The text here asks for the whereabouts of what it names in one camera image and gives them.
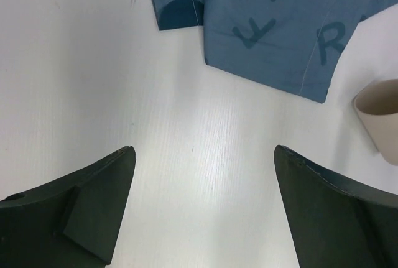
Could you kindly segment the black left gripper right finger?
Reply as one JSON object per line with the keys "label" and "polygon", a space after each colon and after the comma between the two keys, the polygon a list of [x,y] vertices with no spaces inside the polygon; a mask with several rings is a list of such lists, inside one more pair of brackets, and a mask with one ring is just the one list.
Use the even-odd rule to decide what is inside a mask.
{"label": "black left gripper right finger", "polygon": [[282,145],[274,165],[300,267],[397,267],[397,195]]}

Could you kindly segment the blue letter-print placemat cloth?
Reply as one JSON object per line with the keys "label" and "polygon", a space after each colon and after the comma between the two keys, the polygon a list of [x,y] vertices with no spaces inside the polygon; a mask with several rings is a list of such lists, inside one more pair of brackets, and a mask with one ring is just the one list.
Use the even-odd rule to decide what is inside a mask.
{"label": "blue letter-print placemat cloth", "polygon": [[209,66],[323,103],[357,25],[397,0],[152,0],[160,30],[200,26]]}

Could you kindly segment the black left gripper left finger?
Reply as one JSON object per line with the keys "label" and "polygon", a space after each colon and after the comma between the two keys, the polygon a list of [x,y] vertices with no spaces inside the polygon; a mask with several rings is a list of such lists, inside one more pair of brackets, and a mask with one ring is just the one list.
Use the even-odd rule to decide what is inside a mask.
{"label": "black left gripper left finger", "polygon": [[106,267],[136,164],[132,146],[1,200],[1,267]]}

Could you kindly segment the beige paper cup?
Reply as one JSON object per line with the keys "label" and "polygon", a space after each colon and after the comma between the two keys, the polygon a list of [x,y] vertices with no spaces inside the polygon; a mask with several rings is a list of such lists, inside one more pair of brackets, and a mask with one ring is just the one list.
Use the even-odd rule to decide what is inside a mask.
{"label": "beige paper cup", "polygon": [[384,160],[397,165],[397,80],[368,85],[355,97],[354,108]]}

